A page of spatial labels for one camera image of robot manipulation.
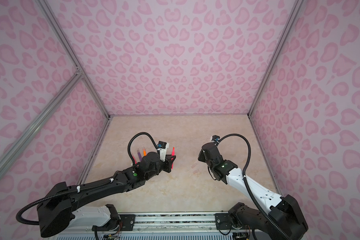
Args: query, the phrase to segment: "pink wall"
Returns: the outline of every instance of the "pink wall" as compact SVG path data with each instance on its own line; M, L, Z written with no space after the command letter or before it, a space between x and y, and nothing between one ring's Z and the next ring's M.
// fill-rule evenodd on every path
M71 78L65 55L32 0L0 1L0 157Z
M111 114L247 113L294 0L51 0Z
M39 226L18 223L16 213L58 182L77 183L104 122L80 82L0 181L0 240L41 239ZM37 220L36 208L23 216Z
M360 239L360 1L308 2L254 123L308 239Z

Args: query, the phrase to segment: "marker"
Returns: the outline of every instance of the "marker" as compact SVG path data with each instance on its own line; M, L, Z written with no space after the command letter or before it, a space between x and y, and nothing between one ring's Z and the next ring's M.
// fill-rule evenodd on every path
M175 147L173 147L173 149L172 149L172 154L171 154L171 156L174 156L175 155Z
M137 150L137 155L139 156L139 159L140 159L140 162L141 162L142 157L141 157L141 153L140 153L139 149Z

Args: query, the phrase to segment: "diagonal metal beam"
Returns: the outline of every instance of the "diagonal metal beam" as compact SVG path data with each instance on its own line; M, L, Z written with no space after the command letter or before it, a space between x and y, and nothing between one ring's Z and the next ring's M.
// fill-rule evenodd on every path
M256 95L254 97L253 103L250 107L250 110L248 112L248 117L250 118L254 112L254 109L256 105L258 104L260 100L260 96L263 93L263 89L265 84L268 82L269 77L271 76L271 72L273 71L274 66L277 63L277 60L279 59L279 56L281 55L281 52L283 50L283 47L288 41L289 36L291 35L294 26L296 25L296 22L298 21L299 15L304 9L304 4L306 0L296 0L295 4L292 7L291 14L289 15L289 18L287 20L287 23L281 33L280 40L278 41L275 51L273 52L273 55L271 57L271 60L267 66L267 69L265 70L265 74L263 79L261 80L261 84L259 86L259 89L256 92Z
M59 108L64 99L75 88L80 80L83 80L81 71L72 76L67 84L57 93L57 95L49 102L49 104L41 111L41 113L34 119L34 121L24 130L21 137L13 144L13 146L0 157L0 180L11 168L17 157L24 151L24 149L31 143L33 138L48 122L51 116Z
M65 33L63 32L55 14L53 13L51 7L49 6L49 3L47 0L34 0L38 5L45 16L47 22L49 23L49 26L52 28L53 32L55 33L56 37L60 41L62 47L66 51L67 55L69 56L69 59L72 61L72 63L76 66L77 70L82 71L84 74L84 84L87 86L90 94L92 95L93 99L101 109L102 113L106 116L107 119L109 119L109 113L101 100L100 96L96 92L95 88L93 87L93 84L89 80L88 75L85 72L85 69L81 65L79 58L77 57L76 53L74 52L71 44L69 43L69 40Z

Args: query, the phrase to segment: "metal baseboard trim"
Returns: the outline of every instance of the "metal baseboard trim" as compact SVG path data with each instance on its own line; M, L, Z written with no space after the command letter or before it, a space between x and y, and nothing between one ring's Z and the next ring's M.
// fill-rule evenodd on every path
M56 96L48 103L48 105L42 110L42 112L29 124L24 130L23 134L19 139L12 145L12 147L0 157L0 180L11 168L17 157L24 151L24 149L31 143L33 138L46 124L49 118L55 113L56 109L59 108L64 99L74 89L76 84L82 80L81 71L72 76L67 84L56 94Z
M305 2L306 2L306 0L296 0L296 2L294 3L294 5L292 7L291 14L289 15L287 23L282 31L280 39L276 45L275 51L273 52L271 60L269 61L267 69L265 70L264 77L261 80L259 89L257 90L256 95L253 100L253 103L250 107L250 110L248 113L249 116L251 116L253 114L254 109L259 102L260 96L263 93L264 86L268 82L269 77L271 76L271 72L273 71L273 68L277 63L277 60L279 59L279 56L281 55L283 48L284 48L285 44L287 43L289 36L291 35L291 33L293 31L294 26L296 25L296 22L302 12Z
M102 102L100 96L94 89L93 84L91 83L91 81L88 78L88 75L85 73L85 70L79 61L79 58L77 57L71 44L69 43L69 40L68 40L67 36L65 35L64 31L62 30L62 27L60 26L48 1L47 0L34 0L34 1L39 6L41 12L43 13L44 17L46 18L47 22L49 23L49 26L52 28L53 32L55 33L55 35L58 38L59 42L61 43L62 47L66 51L66 53L69 56L69 59L71 60L73 65L76 66L77 70L82 71L82 73L84 74L84 84L89 89L90 94L92 95L93 99L95 100L95 102L97 103L99 108L101 109L101 112L106 116L106 118L109 118L109 113L108 113L104 103Z
M104 138L106 136L106 133L107 133L107 130L109 128L109 125L110 125L111 121L112 121L112 118L105 121L104 126L103 126L103 128L101 130L101 133L100 133L99 137L97 138L97 140L95 142L94 148L93 148L91 154L88 157L88 160L87 160L87 162L86 162L86 164L84 166L83 171L81 172L81 175L80 175L79 180L77 182L78 185L85 183L85 180L87 179L89 171L91 170L92 165L96 160L97 154L99 153L101 144L104 141Z
M280 187L279 187L279 184L276 180L276 177L273 173L273 170L269 167L269 162L268 162L268 159L267 159L267 156L265 155L265 150L264 150L264 146L263 144L261 143L260 141L260 137L259 137L259 134L257 133L256 131L256 128L254 127L254 124L253 124L253 121L252 121L252 118L250 116L248 116L249 120L250 120L250 123L251 123L251 127L252 127L252 130L254 132L254 135L256 136L256 140L257 140L257 143L259 144L259 147L260 147L260 150L261 150L261 154L263 155L263 158L264 158L264 161L265 161L265 165L267 166L268 168L268 172L269 172L269 175L271 176L272 178L272 181L273 181L273 184L276 188L276 192L280 195L281 194L281 191L280 191Z
M247 113L181 113L181 114L125 114L110 115L110 117L159 117L159 116L221 116L221 115L247 115Z

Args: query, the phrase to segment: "robotic arm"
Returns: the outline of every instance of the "robotic arm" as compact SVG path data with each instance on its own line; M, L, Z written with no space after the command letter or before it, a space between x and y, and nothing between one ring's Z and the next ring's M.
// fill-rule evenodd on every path
M239 136L247 142L248 159L243 171L233 162L224 160L217 148L220 141L228 136ZM273 240L301 239L307 232L308 225L296 199L290 195L282 197L245 175L251 154L246 138L239 134L230 134L221 139L213 136L211 140L212 142L202 146L198 160L207 163L208 171L213 173L216 180L238 189L258 208L252 209L244 203L237 203L228 211L230 226L240 229L247 225L252 230L259 229L268 233Z
M132 141L142 134L148 135L154 143L149 134L139 133L128 144L129 154ZM145 181L158 175L161 171L171 172L176 156L165 154L168 148L166 142L159 141L158 145L155 143L154 145L157 152L149 152L141 162L123 171L116 171L108 178L68 187L65 182L56 184L44 198L22 208L17 213L16 219L20 223L39 225L43 238L56 235L67 227L94 225L94 231L115 229L120 224L120 217L113 205L107 204L101 208L84 207L85 210L81 207L103 197L141 187ZM38 205L39 221L24 219L21 215L35 205Z

